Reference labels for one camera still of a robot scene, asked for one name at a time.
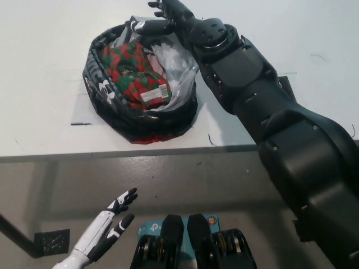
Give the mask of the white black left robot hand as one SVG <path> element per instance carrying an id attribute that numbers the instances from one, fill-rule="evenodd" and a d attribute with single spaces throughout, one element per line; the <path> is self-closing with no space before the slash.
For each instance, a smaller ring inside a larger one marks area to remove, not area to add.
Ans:
<path id="1" fill-rule="evenodd" d="M 121 212 L 126 211 L 129 204 L 137 198 L 136 191 L 137 188 L 126 191 L 117 197 L 106 209 L 101 211 L 75 244 L 74 250 L 88 256 L 112 225 L 113 218 Z"/>

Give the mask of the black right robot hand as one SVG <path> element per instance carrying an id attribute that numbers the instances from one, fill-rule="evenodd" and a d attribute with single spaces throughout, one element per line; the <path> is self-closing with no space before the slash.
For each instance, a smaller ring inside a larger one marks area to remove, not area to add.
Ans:
<path id="1" fill-rule="evenodd" d="M 198 19 L 181 1 L 149 1 L 148 6 L 159 10 L 154 12 L 154 16 L 160 19 L 126 21 L 126 27 L 132 32 L 143 36 L 168 35 L 175 31 L 188 34 L 198 23 Z"/>

